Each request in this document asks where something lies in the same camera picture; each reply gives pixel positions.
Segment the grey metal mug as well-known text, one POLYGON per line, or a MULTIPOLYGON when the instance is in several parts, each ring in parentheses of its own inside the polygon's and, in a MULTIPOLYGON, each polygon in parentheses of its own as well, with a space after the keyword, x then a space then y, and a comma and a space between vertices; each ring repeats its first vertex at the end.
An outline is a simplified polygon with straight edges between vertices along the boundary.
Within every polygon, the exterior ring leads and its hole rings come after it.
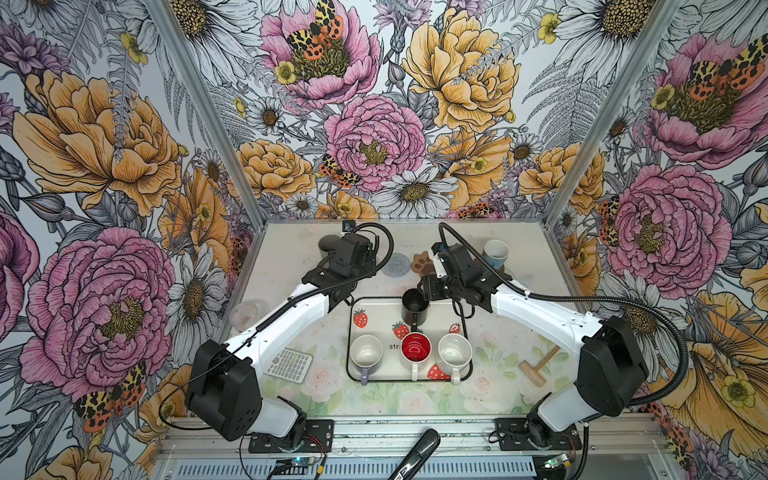
POLYGON ((322 257, 327 257, 333 253, 339 244, 341 237, 335 234, 324 235, 318 241, 318 249, 322 257))

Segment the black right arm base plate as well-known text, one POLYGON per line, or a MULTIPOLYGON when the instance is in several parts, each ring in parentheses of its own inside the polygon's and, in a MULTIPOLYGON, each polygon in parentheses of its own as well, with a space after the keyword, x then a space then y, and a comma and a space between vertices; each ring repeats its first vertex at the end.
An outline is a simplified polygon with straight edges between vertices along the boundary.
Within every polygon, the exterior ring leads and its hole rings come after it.
POLYGON ((502 451, 580 451, 582 441, 574 425, 556 432, 538 420, 524 417, 501 417, 494 420, 494 428, 487 437, 502 451))

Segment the cork paw print coaster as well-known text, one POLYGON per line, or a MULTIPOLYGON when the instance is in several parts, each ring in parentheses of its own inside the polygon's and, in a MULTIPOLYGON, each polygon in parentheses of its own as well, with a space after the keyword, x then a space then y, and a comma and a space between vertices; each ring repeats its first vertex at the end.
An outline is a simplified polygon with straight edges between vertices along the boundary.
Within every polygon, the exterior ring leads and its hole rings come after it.
POLYGON ((433 261, 430 258, 430 252, 423 251, 422 253, 415 254, 411 263, 411 270, 419 277, 433 275, 435 273, 435 268, 433 261))

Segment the light blue mug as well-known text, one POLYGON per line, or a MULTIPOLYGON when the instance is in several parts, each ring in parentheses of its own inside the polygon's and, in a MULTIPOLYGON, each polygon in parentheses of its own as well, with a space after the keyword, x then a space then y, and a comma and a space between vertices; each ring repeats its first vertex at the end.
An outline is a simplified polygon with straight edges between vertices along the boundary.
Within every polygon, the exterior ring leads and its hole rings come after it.
POLYGON ((509 246, 498 239, 488 240, 483 246, 482 257, 497 271, 502 271, 509 256, 509 246))

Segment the grey woven round coaster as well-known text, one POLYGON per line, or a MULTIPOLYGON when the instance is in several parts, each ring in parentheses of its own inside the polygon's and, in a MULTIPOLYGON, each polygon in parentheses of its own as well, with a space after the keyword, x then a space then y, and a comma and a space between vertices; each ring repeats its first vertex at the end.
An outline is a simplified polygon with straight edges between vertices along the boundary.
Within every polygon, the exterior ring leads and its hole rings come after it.
POLYGON ((411 260, 402 253, 393 253, 381 272, 390 278, 401 278, 411 271, 411 260))

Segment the white mug purple handle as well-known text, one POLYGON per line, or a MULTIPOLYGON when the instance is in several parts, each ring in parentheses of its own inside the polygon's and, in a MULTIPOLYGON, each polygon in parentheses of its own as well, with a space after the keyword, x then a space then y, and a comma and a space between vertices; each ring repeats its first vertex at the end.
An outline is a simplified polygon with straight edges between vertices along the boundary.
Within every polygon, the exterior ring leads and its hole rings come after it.
POLYGON ((349 359, 360 373, 360 383, 367 386, 371 374, 378 368, 383 357, 383 344, 374 335, 357 337, 351 344, 349 359))

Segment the black mug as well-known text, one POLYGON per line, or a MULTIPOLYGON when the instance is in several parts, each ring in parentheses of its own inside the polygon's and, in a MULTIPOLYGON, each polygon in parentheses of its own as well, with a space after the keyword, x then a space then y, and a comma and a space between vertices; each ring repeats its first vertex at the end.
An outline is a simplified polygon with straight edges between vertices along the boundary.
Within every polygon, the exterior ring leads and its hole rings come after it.
POLYGON ((411 288, 401 298, 401 316, 411 332, 417 331, 426 321, 430 303, 422 293, 411 288))

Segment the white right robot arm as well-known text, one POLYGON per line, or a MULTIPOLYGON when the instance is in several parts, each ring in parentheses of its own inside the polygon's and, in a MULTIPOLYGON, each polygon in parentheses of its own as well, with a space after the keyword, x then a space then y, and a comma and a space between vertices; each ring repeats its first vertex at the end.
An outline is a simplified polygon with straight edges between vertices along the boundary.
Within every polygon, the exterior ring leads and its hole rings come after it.
POLYGON ((623 319, 600 318, 544 300, 506 274, 431 274, 420 280, 418 290, 430 301, 464 300, 515 321, 577 361, 576 379, 547 394, 527 415, 526 433, 539 444, 576 422, 618 416, 648 376, 633 331, 623 319))

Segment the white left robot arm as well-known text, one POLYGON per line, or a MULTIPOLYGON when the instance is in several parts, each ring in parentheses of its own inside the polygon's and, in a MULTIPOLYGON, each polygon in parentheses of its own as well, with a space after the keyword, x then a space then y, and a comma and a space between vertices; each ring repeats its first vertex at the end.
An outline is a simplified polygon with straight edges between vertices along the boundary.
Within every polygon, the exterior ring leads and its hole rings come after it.
POLYGON ((223 343, 205 342, 186 387, 188 411, 228 441, 257 434, 282 449, 297 448, 305 436, 306 413, 288 400, 265 396, 260 381, 299 333, 377 272, 373 266, 346 278, 317 267, 266 318, 223 343))

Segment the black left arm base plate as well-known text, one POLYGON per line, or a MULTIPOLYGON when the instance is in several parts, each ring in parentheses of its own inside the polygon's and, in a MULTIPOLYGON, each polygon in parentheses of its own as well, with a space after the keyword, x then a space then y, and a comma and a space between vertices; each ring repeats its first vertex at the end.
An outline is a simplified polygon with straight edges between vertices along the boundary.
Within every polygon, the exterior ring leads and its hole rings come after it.
POLYGON ((287 437, 252 434, 248 452, 251 454, 328 454, 332 450, 335 422, 330 419, 309 419, 287 437))

